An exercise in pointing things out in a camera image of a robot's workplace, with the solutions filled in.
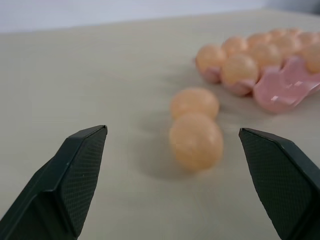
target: white wall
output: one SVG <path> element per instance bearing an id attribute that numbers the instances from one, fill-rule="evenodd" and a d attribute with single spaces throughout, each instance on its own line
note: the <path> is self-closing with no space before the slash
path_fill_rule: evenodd
<path id="1" fill-rule="evenodd" d="M 96 25 L 276 6 L 310 11 L 320 0 L 0 0 L 0 32 Z"/>

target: egg carton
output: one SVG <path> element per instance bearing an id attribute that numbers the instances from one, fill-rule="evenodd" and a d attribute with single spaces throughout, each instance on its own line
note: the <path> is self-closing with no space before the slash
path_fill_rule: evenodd
<path id="1" fill-rule="evenodd" d="M 244 79 L 235 84 L 227 83 L 219 67 L 209 67 L 204 73 L 199 73 L 206 82 L 222 83 L 237 96 L 252 93 L 260 107 L 275 114 L 292 110 L 303 99 L 320 90 L 320 73 L 311 74 L 306 68 L 306 61 L 298 55 L 289 57 L 282 68 L 265 68 L 258 82 Z"/>

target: orange egg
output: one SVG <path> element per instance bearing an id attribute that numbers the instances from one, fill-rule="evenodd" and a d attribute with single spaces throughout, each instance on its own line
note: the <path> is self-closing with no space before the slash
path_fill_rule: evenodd
<path id="1" fill-rule="evenodd" d="M 223 156 L 223 134 L 204 114 L 189 113 L 177 119 L 169 131 L 169 142 L 177 162 L 191 172 L 209 169 Z"/>
<path id="2" fill-rule="evenodd" d="M 200 72 L 204 73 L 209 67 L 221 67 L 227 54 L 219 46 L 205 45 L 198 51 L 195 59 Z"/>
<path id="3" fill-rule="evenodd" d="M 287 30 L 288 34 L 290 34 L 291 36 L 295 37 L 297 36 L 298 34 L 302 33 L 303 31 L 298 28 L 298 27 L 292 27 L 292 28 L 289 28 Z"/>
<path id="4" fill-rule="evenodd" d="M 277 37 L 273 39 L 270 43 L 274 44 L 279 49 L 280 53 L 284 58 L 290 57 L 291 55 L 299 51 L 301 48 L 300 41 L 289 34 Z"/>
<path id="5" fill-rule="evenodd" d="M 214 120 L 219 107 L 219 100 L 211 91 L 201 87 L 189 87 L 173 97 L 170 111 L 173 119 L 187 113 L 201 113 Z"/>
<path id="6" fill-rule="evenodd" d="M 271 40 L 271 34 L 268 32 L 255 33 L 247 38 L 249 47 L 253 47 L 256 44 L 263 43 L 266 44 Z"/>
<path id="7" fill-rule="evenodd" d="M 251 48 L 249 54 L 261 69 L 280 67 L 283 63 L 283 57 L 279 49 L 272 44 L 259 43 Z"/>
<path id="8" fill-rule="evenodd" d="M 248 49 L 247 40 L 241 36 L 229 37 L 223 44 L 222 49 L 225 50 L 228 56 L 244 52 Z"/>
<path id="9" fill-rule="evenodd" d="M 287 29 L 284 28 L 276 28 L 270 31 L 271 37 L 273 39 L 278 38 L 278 37 L 282 37 L 284 35 L 286 35 L 288 33 Z"/>
<path id="10" fill-rule="evenodd" d="M 302 48 L 315 44 L 320 40 L 317 33 L 310 31 L 302 32 L 296 37 L 300 40 Z"/>
<path id="11" fill-rule="evenodd" d="M 221 78 L 228 84 L 241 80 L 259 79 L 259 67 L 252 57 L 246 54 L 236 54 L 229 57 L 221 68 Z"/>
<path id="12" fill-rule="evenodd" d="M 302 51 L 302 56 L 310 73 L 320 73 L 320 42 L 307 46 Z"/>

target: table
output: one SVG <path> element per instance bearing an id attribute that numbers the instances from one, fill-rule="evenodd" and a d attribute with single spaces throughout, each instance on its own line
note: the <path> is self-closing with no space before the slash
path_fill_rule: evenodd
<path id="1" fill-rule="evenodd" d="M 0 35 L 0 216 L 63 140 L 106 124 L 98 185 L 80 240 L 278 240 L 255 192 L 241 127 L 294 141 L 318 166 L 320 94 L 271 115 L 200 79 L 206 43 L 320 18 L 269 9 Z M 202 86 L 221 101 L 223 161 L 188 176 L 168 146 L 171 98 Z"/>

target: textured gripper pad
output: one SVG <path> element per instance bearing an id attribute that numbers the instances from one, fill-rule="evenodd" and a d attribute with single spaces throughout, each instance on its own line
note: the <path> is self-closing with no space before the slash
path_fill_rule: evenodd
<path id="1" fill-rule="evenodd" d="M 84 226 L 98 182 L 106 133 L 100 130 L 84 140 L 60 186 L 60 197 L 74 234 Z"/>
<path id="2" fill-rule="evenodd" d="M 255 190 L 278 235 L 290 239 L 312 204 L 313 189 L 276 143 L 245 130 L 239 136 Z"/>

